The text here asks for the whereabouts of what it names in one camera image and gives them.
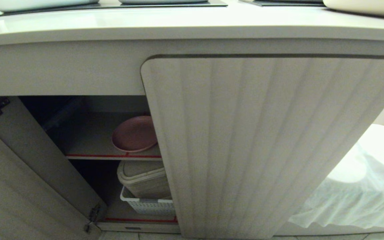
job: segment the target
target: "beige storage box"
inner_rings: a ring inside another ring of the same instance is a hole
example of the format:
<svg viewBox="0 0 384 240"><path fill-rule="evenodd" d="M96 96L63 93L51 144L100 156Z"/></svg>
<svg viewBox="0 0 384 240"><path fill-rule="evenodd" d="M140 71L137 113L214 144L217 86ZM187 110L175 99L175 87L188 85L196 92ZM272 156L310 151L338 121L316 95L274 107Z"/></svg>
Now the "beige storage box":
<svg viewBox="0 0 384 240"><path fill-rule="evenodd" d="M171 199L161 161L121 161L118 179L136 198Z"/></svg>

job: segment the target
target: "cabinet shelf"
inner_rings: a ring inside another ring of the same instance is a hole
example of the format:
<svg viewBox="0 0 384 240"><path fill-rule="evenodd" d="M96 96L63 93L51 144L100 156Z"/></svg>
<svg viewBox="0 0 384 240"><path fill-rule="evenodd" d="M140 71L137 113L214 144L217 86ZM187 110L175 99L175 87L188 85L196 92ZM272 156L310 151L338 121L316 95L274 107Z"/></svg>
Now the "cabinet shelf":
<svg viewBox="0 0 384 240"><path fill-rule="evenodd" d="M52 134L68 159L161 161L156 145L143 152L128 153L116 149L111 140L113 130L138 114L76 114Z"/></svg>

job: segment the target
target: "white plastic basket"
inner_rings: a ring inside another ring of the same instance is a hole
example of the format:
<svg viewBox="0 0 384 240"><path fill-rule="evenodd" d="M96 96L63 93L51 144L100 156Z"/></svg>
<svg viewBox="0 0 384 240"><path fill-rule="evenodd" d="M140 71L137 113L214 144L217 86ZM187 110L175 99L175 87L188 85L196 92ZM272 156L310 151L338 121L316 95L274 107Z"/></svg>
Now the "white plastic basket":
<svg viewBox="0 0 384 240"><path fill-rule="evenodd" d="M130 193L126 187L122 187L121 200L128 202L138 214L158 216L176 215L173 200L134 198L133 194Z"/></svg>

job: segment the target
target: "fluted cabinet door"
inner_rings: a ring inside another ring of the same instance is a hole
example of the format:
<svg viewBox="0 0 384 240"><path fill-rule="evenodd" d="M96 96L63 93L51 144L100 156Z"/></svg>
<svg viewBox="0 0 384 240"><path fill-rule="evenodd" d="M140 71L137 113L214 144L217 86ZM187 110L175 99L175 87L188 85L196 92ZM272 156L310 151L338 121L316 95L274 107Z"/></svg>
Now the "fluted cabinet door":
<svg viewBox="0 0 384 240"><path fill-rule="evenodd" d="M185 237L271 237L384 107L384 59L161 58L141 72Z"/></svg>

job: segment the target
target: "white cloth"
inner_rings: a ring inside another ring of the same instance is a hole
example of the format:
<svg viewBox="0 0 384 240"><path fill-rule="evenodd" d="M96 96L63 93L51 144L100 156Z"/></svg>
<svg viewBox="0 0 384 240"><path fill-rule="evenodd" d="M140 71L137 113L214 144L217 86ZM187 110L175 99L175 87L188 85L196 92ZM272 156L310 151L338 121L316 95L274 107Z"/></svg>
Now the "white cloth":
<svg viewBox="0 0 384 240"><path fill-rule="evenodd" d="M374 133L374 129L381 128L372 125L367 132ZM369 146L364 144L368 143L369 138L372 138L372 141L380 141L380 146L384 145L384 139L380 135L364 134L355 145L361 155L349 155L360 158L359 161L365 164L365 176L352 183L326 178L303 206L290 217L289 222L303 228L307 228L313 222L321 226L335 224L361 228L384 227L383 156L379 154L376 159L369 154L376 149L363 148Z"/></svg>

